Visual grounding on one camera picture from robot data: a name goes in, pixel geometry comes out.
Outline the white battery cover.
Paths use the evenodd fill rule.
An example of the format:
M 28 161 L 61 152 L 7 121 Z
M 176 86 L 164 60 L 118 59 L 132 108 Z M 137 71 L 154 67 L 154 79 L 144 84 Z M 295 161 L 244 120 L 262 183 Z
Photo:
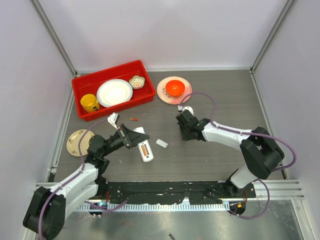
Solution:
M 161 140 L 161 139 L 157 139 L 156 140 L 156 144 L 161 146 L 162 148 L 167 148 L 168 147 L 168 143 L 163 141 L 163 140 Z

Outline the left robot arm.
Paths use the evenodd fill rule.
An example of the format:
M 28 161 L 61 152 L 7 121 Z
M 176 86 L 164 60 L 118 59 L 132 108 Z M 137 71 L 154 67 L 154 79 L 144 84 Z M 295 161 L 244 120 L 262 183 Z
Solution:
M 91 137 L 88 154 L 75 172 L 51 188 L 41 186 L 34 191 L 22 225 L 40 239 L 53 240 L 81 203 L 92 197 L 100 200 L 106 195 L 102 174 L 110 162 L 105 157 L 122 147 L 134 148 L 149 138 L 148 134 L 131 130 L 124 124 L 108 139 L 100 135 Z

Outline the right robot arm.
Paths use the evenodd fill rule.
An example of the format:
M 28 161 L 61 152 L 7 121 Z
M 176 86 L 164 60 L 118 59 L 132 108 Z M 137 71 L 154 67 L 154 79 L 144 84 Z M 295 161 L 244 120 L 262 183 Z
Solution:
M 256 179 L 267 179 L 285 157 L 263 127 L 243 131 L 210 122 L 208 118 L 199 120 L 187 108 L 178 112 L 176 119 L 183 141 L 215 142 L 242 153 L 245 165 L 225 181 L 225 190 L 230 197 L 238 197 Z

